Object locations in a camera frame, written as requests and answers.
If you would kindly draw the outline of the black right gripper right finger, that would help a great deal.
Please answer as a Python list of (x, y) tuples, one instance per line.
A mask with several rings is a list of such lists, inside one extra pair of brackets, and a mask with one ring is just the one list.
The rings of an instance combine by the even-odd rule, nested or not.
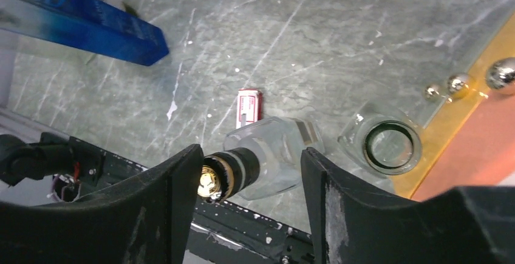
[(301, 155), (316, 263), (513, 263), (514, 188), (457, 186), (417, 202)]

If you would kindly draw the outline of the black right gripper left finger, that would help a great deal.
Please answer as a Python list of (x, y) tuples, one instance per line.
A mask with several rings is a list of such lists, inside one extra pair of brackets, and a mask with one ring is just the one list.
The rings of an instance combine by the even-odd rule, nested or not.
[(1, 262), (182, 263), (203, 157), (192, 144), (72, 203), (2, 203)]

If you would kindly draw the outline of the clear whisky bottle black label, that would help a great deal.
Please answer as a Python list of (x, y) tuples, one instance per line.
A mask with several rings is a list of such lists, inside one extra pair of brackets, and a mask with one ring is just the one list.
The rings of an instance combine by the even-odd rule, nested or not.
[(238, 128), (225, 137), (222, 151), (203, 159), (197, 194), (218, 203), (294, 189), (302, 182), (301, 153), (308, 147), (324, 152), (319, 128), (309, 120), (269, 117)]

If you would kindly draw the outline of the blue square glass bottle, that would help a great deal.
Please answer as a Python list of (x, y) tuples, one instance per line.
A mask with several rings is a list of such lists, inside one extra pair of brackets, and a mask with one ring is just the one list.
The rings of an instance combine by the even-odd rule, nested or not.
[(158, 27), (101, 0), (1, 0), (1, 29), (143, 66), (169, 54)]

